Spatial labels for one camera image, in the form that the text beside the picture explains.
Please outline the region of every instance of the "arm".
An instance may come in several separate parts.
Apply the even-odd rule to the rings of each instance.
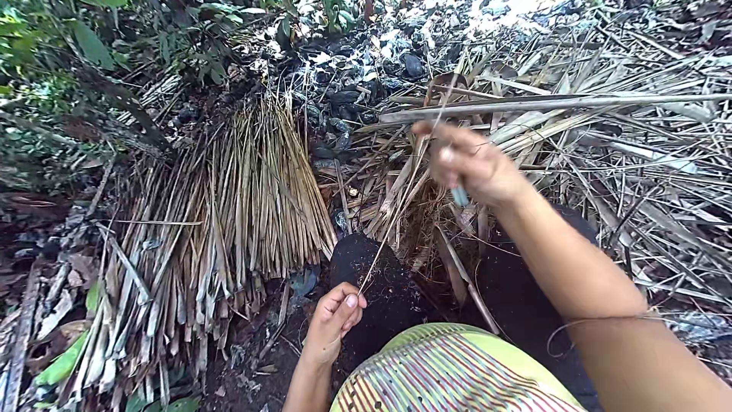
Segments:
[[[361,320],[366,307],[366,298],[358,296],[358,292],[355,286],[344,282],[318,301],[283,412],[328,409],[330,372],[340,352],[340,340]]]
[[[430,130],[414,126],[415,133]],[[492,206],[557,311],[591,319],[569,333],[605,410],[722,411],[732,404],[732,390],[663,323],[635,318],[648,309],[635,285],[498,148],[465,129],[441,125],[435,134],[433,176],[449,187],[461,179],[475,200]]]

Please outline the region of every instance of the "wrist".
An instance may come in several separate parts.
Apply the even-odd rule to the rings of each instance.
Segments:
[[[319,358],[315,354],[311,353],[307,344],[302,348],[302,355],[297,363],[302,366],[302,369],[318,375],[330,371],[330,368],[333,366],[333,361]]]
[[[526,205],[531,205],[537,200],[542,199],[539,192],[528,181],[524,180],[520,185],[513,191],[511,196],[506,199],[497,202],[493,207],[493,212],[496,215],[506,214],[515,212]]]

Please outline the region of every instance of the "fingernail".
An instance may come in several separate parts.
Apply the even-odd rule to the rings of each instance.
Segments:
[[[449,147],[445,147],[444,149],[440,150],[440,158],[442,161],[446,163],[452,162],[452,159],[455,158],[455,152],[452,151]]]
[[[355,307],[359,303],[359,297],[356,295],[348,295],[346,298],[346,304],[349,308]]]

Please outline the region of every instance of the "black pants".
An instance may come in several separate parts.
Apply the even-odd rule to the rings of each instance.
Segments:
[[[596,244],[595,231],[574,210],[556,205],[557,211],[580,234]],[[579,353],[566,331],[559,332],[547,351],[550,335],[564,324],[559,313],[539,288],[502,228],[491,238],[500,249],[487,248],[481,257],[477,287],[507,340],[536,359],[564,385],[588,411],[601,411],[597,392],[588,378]],[[331,287],[341,282],[357,284],[376,255],[379,243],[361,234],[343,238],[331,261]],[[343,343],[345,372],[377,353],[401,331],[430,320],[439,320],[434,308],[419,294],[394,252],[385,246],[373,271],[373,283],[365,292],[369,307],[362,321],[351,329]],[[466,304],[460,321],[481,328],[485,324],[477,308]]]

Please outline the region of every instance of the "vegetation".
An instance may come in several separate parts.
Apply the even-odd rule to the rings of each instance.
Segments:
[[[135,99],[135,77],[145,70],[153,73],[147,81],[179,74],[222,84],[236,59],[228,39],[247,16],[286,11],[278,37],[291,37],[298,16],[289,0],[256,5],[263,10],[196,0],[0,0],[0,190],[65,191],[90,160],[129,148],[169,152]],[[322,6],[328,32],[354,27],[344,0]],[[126,111],[132,127],[118,121]]]

